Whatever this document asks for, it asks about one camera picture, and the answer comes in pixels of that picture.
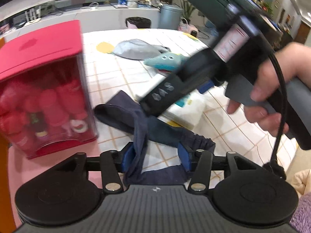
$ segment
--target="red box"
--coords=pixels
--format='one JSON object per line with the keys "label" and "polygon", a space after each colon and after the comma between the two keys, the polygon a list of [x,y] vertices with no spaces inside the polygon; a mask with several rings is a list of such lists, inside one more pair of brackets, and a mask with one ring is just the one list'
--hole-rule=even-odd
{"label": "red box", "polygon": [[0,49],[0,132],[28,158],[96,140],[78,20]]}

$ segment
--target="purple fluffy fabric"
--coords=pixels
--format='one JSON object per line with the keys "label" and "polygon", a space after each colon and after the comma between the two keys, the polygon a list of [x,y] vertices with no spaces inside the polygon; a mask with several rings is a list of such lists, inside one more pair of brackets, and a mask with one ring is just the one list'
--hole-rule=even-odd
{"label": "purple fluffy fabric", "polygon": [[300,197],[290,225],[300,233],[311,232],[311,193]]}

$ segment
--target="hand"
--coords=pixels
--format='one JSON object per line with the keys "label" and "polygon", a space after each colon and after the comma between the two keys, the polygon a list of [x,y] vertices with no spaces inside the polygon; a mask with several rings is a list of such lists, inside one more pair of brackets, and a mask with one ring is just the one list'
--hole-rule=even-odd
{"label": "hand", "polygon": [[[298,77],[309,88],[311,88],[311,48],[298,44],[290,43],[284,49],[276,53],[282,73],[286,82],[293,77]],[[258,69],[258,78],[251,92],[251,99],[260,102],[267,99],[280,86],[276,72],[270,60],[262,63]],[[230,100],[227,107],[227,113],[233,114],[240,103]],[[280,126],[281,114],[274,113],[268,115],[266,109],[254,106],[244,107],[246,119],[250,123],[258,123],[259,126],[268,131],[272,136],[276,137]],[[283,132],[288,132],[287,123]]]}

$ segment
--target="black trash bag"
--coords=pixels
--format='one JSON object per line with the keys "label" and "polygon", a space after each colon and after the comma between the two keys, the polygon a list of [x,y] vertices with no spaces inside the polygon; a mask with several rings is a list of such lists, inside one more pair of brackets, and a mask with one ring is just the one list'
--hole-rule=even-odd
{"label": "black trash bag", "polygon": [[128,17],[125,20],[126,27],[128,27],[128,23],[135,25],[137,29],[149,29],[151,27],[151,20],[144,17]]}

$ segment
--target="metal screw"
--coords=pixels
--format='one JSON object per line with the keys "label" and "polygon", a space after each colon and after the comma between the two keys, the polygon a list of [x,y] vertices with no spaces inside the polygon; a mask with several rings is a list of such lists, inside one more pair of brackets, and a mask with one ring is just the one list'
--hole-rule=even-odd
{"label": "metal screw", "polygon": [[105,188],[106,188],[107,190],[109,190],[109,191],[117,191],[117,190],[119,190],[119,189],[121,188],[121,185],[118,184],[118,183],[112,182],[112,183],[108,183],[108,184],[105,186]]}
{"label": "metal screw", "polygon": [[117,158],[119,156],[119,152],[117,150],[109,150],[112,158]]}
{"label": "metal screw", "polygon": [[194,183],[191,185],[190,188],[194,191],[203,191],[204,189],[206,189],[206,185],[202,183]]}
{"label": "metal screw", "polygon": [[196,157],[201,157],[201,155],[202,155],[202,153],[204,152],[204,150],[202,150],[202,149],[197,149],[195,152],[194,152],[194,155],[196,156]]}

